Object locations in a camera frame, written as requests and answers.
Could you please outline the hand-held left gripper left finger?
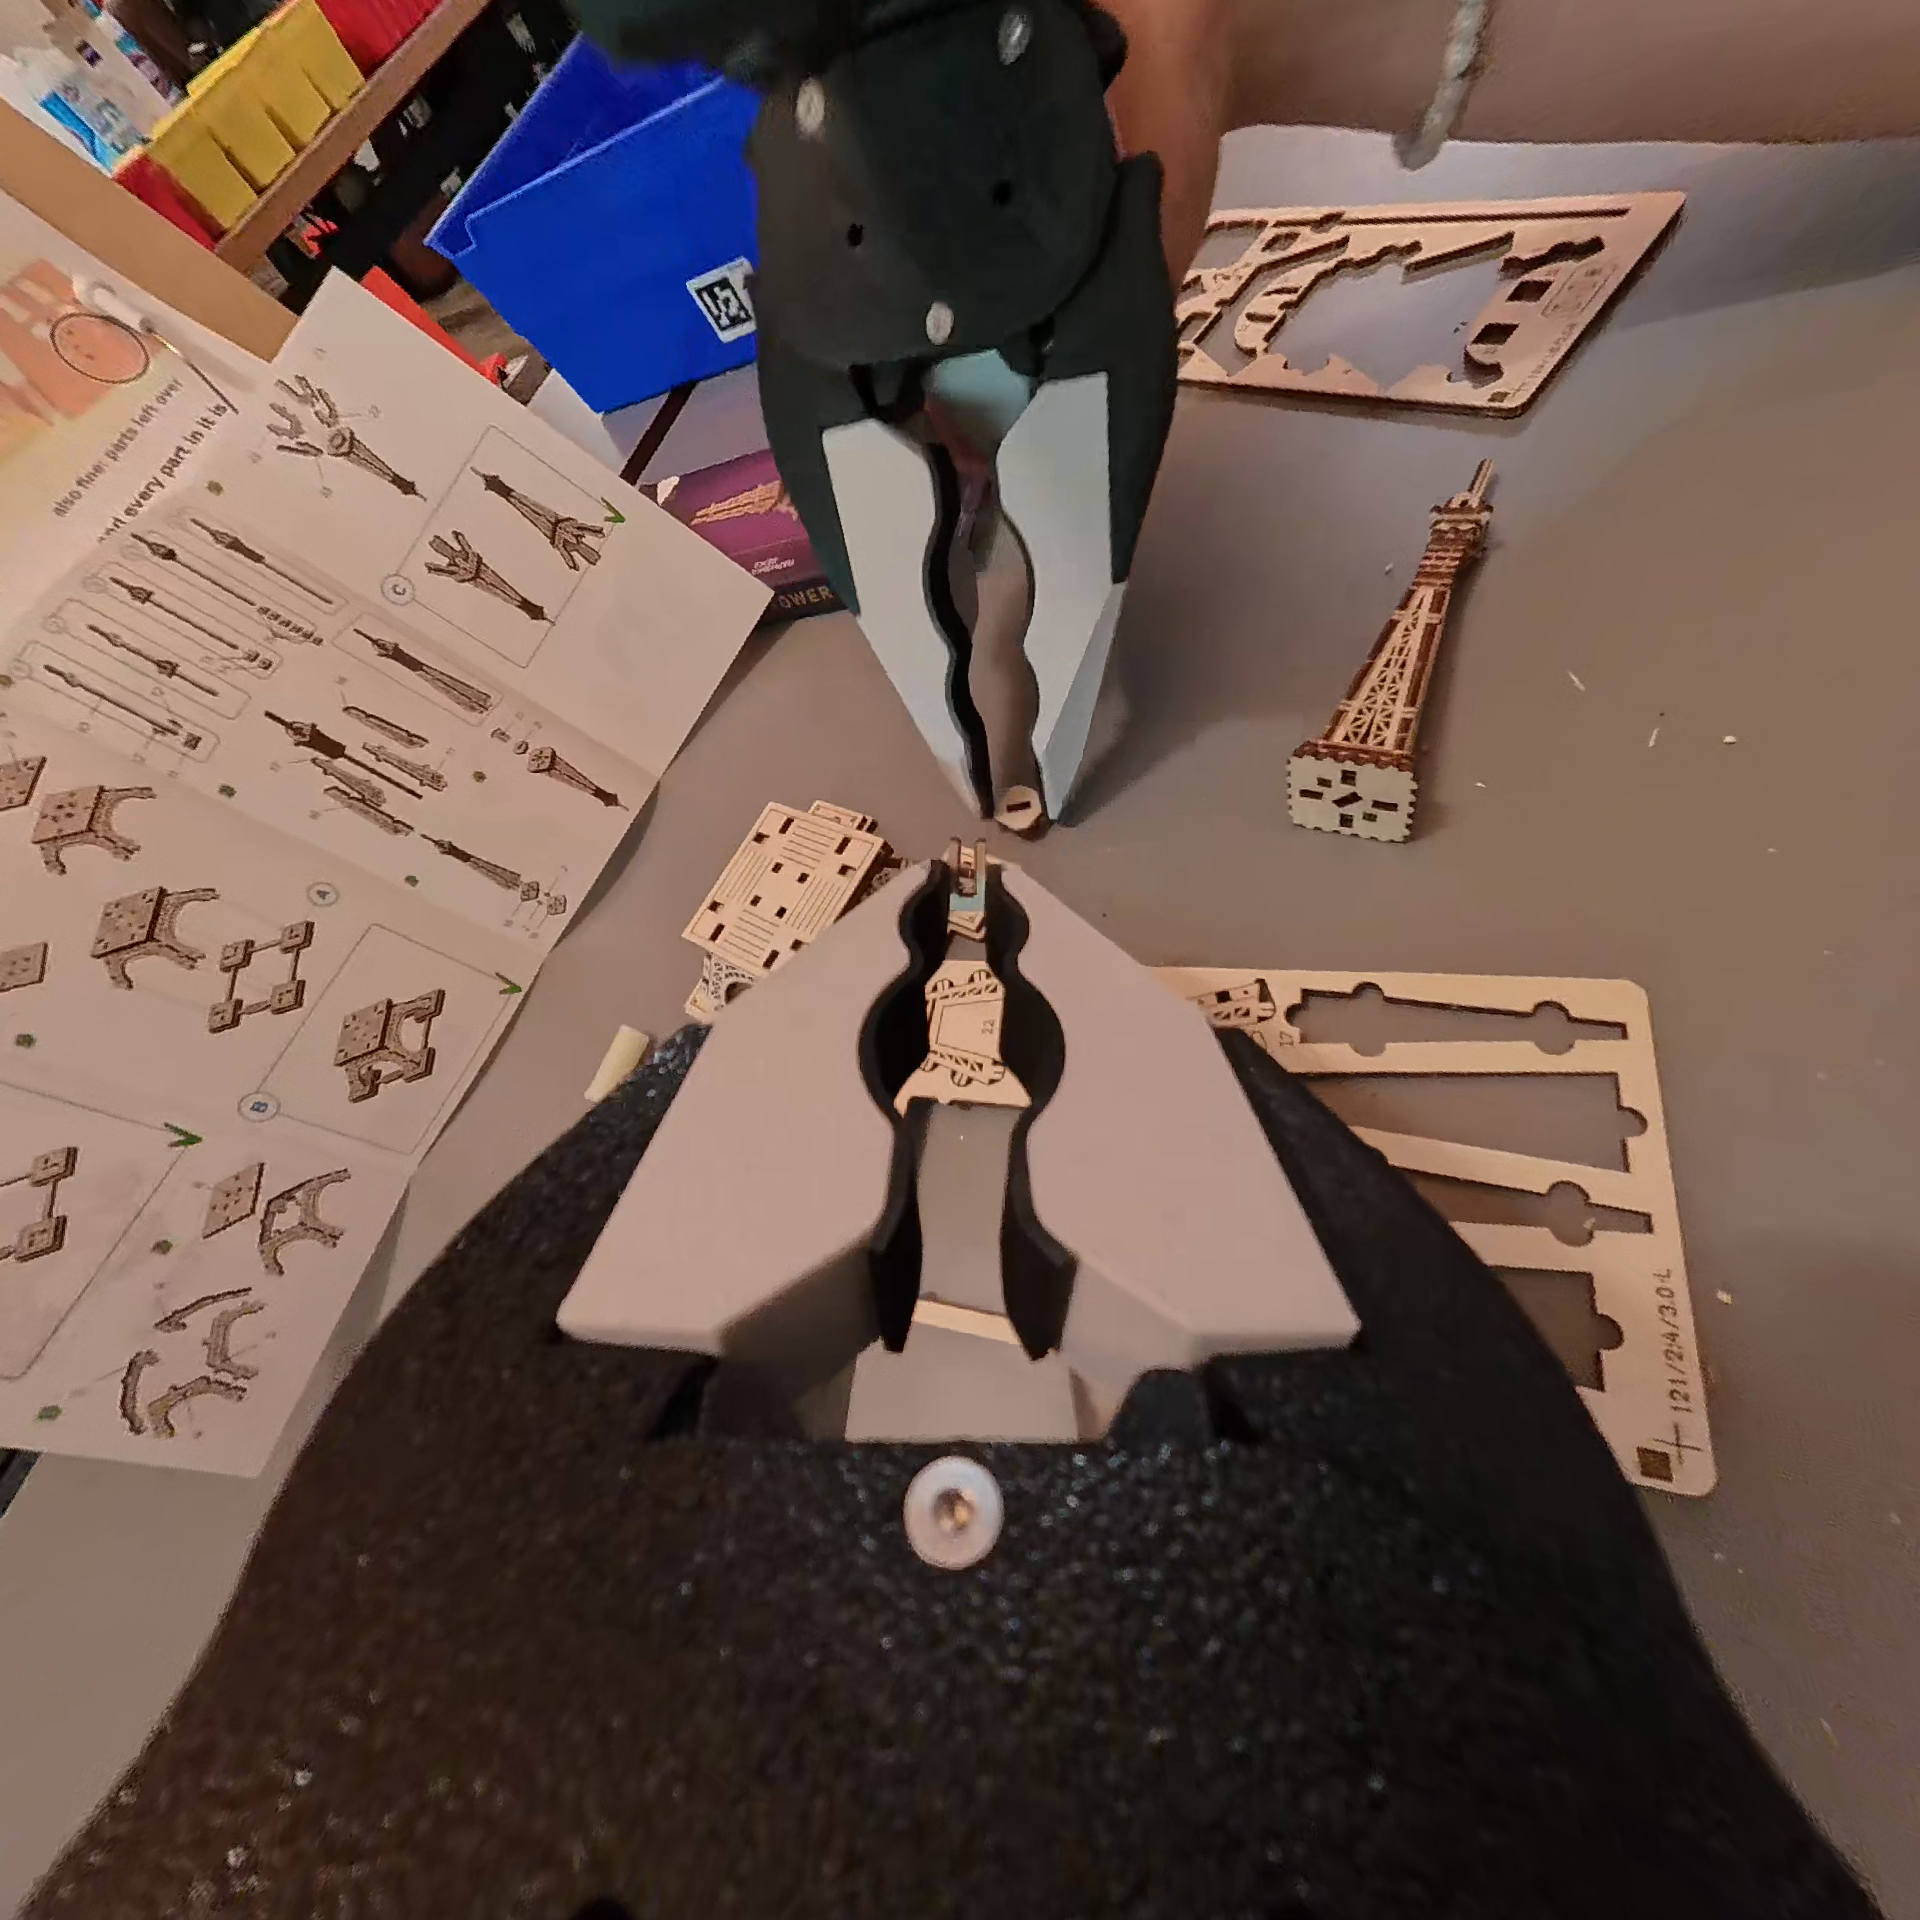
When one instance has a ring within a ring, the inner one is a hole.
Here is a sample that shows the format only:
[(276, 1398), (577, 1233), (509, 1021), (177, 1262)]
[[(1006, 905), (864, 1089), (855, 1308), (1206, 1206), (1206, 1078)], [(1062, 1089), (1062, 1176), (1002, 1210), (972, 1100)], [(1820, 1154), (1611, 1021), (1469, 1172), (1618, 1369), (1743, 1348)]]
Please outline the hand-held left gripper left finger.
[(903, 1351), (921, 1283), (926, 987), (953, 862), (914, 862), (710, 1030), (560, 1304), (581, 1342), (707, 1354), (801, 1398), (873, 1342)]

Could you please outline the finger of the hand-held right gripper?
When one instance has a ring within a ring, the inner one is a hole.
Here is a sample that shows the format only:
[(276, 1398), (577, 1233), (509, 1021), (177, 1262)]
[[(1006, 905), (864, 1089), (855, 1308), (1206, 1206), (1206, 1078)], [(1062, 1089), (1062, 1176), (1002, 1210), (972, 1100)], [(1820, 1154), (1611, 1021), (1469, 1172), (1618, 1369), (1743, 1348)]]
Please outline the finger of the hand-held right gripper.
[(972, 702), (972, 632), (953, 595), (961, 475), (950, 449), (883, 420), (823, 431), (855, 622), (961, 802), (989, 817), (994, 764)]
[(1010, 694), (995, 778), (1039, 786), (1044, 813), (1062, 824), (1121, 609), (1104, 374), (1041, 382), (1002, 437), (995, 535), (1010, 551), (995, 609), (995, 676)]

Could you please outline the person's right forearm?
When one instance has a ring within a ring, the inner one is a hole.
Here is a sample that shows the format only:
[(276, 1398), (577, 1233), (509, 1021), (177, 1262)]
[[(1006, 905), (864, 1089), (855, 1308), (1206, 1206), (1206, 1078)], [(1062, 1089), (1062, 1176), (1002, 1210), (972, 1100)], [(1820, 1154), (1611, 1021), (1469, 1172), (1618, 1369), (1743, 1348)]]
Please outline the person's right forearm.
[(1877, 141), (1920, 131), (1914, 0), (1493, 6), (1469, 141)]

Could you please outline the grey desk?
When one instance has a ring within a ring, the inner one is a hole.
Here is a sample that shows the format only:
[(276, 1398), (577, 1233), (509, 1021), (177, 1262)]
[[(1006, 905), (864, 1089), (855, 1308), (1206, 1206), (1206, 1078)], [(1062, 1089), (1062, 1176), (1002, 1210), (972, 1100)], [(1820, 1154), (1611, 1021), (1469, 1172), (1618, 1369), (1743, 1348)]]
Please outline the grey desk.
[[(1651, 1499), (1763, 1742), (1918, 1913), (1918, 144), (1453, 150), (1258, 131), (1228, 205), (1682, 191), (1524, 420), (1186, 397), (1124, 726), (1033, 871), (1157, 964), (1651, 998), (1718, 1494)], [(1493, 460), (1412, 840), (1289, 760)]]

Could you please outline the person's right hand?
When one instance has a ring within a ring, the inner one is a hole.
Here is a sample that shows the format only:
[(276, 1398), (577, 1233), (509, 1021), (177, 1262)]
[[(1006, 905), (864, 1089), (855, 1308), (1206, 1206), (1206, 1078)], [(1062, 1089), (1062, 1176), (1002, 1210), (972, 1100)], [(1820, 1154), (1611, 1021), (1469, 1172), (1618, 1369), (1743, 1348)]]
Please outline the person's right hand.
[(1161, 246), (1181, 277), (1241, 125), (1401, 133), (1440, 82), (1448, 0), (1112, 0), (1124, 60), (1109, 116), (1124, 158), (1161, 163)]

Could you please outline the purple puzzle box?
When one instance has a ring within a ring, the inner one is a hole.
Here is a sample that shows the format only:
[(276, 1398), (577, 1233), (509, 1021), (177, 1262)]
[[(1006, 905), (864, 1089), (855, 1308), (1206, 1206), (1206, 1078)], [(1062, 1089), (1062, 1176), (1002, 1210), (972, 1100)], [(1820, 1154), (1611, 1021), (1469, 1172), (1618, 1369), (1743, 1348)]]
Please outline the purple puzzle box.
[(842, 598), (832, 587), (803, 516), (778, 481), (769, 449), (683, 475), (644, 481), (638, 493), (769, 587), (759, 629), (842, 609)]

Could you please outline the blue storage bin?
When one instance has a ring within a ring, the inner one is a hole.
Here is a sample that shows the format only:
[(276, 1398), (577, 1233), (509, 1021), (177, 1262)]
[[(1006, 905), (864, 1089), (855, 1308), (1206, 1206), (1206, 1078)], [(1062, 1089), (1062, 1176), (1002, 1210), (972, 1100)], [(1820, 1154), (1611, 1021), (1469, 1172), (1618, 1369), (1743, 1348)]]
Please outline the blue storage bin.
[(759, 97), (569, 45), (429, 246), (592, 406), (756, 359)]

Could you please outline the wooden sheet with slot cutouts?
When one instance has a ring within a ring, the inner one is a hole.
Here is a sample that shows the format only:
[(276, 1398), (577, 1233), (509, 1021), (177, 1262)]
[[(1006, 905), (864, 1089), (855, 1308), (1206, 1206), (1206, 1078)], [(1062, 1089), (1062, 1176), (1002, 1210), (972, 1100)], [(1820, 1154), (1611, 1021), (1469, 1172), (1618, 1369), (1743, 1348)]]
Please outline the wooden sheet with slot cutouts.
[(1718, 1485), (1651, 1002), (1633, 980), (1171, 964), (1455, 1226), (1631, 1485)]

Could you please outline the wooden tower spire model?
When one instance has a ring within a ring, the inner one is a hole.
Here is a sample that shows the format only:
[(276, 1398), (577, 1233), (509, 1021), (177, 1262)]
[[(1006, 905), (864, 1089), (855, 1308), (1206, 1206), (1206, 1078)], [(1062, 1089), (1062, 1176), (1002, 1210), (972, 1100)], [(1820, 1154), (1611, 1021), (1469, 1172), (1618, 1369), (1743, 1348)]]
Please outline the wooden tower spire model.
[(1455, 576), (1484, 547), (1493, 475), (1493, 460), (1479, 460), (1465, 493), (1431, 506), (1427, 546), (1391, 622), (1332, 721), (1289, 760), (1289, 813), (1296, 827), (1375, 842), (1412, 840), (1420, 802), (1417, 733)]

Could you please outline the orange traffic cone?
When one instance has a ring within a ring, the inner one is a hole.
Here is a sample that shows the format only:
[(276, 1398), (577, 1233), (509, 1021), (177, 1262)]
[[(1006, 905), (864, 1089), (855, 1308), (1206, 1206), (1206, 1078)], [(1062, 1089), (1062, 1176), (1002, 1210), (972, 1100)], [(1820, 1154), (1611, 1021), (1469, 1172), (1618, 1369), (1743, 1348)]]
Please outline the orange traffic cone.
[(494, 388), (503, 388), (509, 359), (503, 356), (482, 359), (467, 345), (461, 345), (456, 334), (442, 318), (432, 318), (386, 271), (372, 267), (359, 284), (391, 315), (401, 315), (402, 324), (438, 339), (446, 353), (453, 353), (467, 372), (484, 374)]

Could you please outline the white assembly instruction sheet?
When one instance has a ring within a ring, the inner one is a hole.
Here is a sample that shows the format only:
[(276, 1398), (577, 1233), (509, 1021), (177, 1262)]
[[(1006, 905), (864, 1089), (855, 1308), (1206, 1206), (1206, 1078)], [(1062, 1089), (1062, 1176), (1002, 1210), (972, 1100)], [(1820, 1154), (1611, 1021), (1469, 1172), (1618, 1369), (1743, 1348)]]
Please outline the white assembly instruction sheet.
[(335, 277), (4, 632), (4, 1450), (271, 1463), (767, 587)]

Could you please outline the wooden table with bins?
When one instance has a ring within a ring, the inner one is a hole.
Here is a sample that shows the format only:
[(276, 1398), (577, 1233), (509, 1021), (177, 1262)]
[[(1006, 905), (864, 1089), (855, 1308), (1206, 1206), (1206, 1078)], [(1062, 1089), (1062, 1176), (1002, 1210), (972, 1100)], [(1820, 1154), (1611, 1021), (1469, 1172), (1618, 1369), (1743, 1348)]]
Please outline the wooden table with bins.
[(344, 167), (391, 122), (438, 72), (450, 50), (490, 13), (490, 0), (446, 0), (365, 82), (365, 87), (295, 155), (295, 163), (218, 238), (216, 260), (252, 271), (289, 220), (344, 172)]

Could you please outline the red storage bin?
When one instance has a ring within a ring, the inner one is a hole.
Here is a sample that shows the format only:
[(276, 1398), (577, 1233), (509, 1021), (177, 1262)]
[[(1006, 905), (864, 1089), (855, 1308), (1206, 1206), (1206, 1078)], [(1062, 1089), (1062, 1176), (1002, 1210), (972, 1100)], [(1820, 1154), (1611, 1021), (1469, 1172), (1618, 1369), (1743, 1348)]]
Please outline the red storage bin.
[(438, 8), (442, 0), (320, 0), (365, 77), (379, 72)]

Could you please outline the illustrated guide poster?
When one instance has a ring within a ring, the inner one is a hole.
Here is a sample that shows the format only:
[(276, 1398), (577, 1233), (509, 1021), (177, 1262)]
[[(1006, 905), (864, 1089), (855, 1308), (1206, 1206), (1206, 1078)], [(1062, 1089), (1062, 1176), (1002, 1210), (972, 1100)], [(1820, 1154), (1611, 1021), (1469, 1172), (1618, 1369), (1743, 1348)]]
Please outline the illustrated guide poster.
[(0, 201), (0, 617), (156, 512), (264, 391), (289, 312), (188, 238), (90, 249), (51, 201)]

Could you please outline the brown backing board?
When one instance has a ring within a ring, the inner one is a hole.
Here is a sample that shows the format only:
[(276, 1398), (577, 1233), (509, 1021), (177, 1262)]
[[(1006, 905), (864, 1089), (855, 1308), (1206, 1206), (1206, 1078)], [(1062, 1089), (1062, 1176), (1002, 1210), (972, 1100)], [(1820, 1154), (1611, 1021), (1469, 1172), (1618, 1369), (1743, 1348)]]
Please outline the brown backing board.
[(0, 108), (0, 187), (4, 199), (97, 260), (112, 284), (152, 293), (253, 359), (271, 362), (287, 345), (295, 315), (252, 275), (203, 249), (12, 104)]

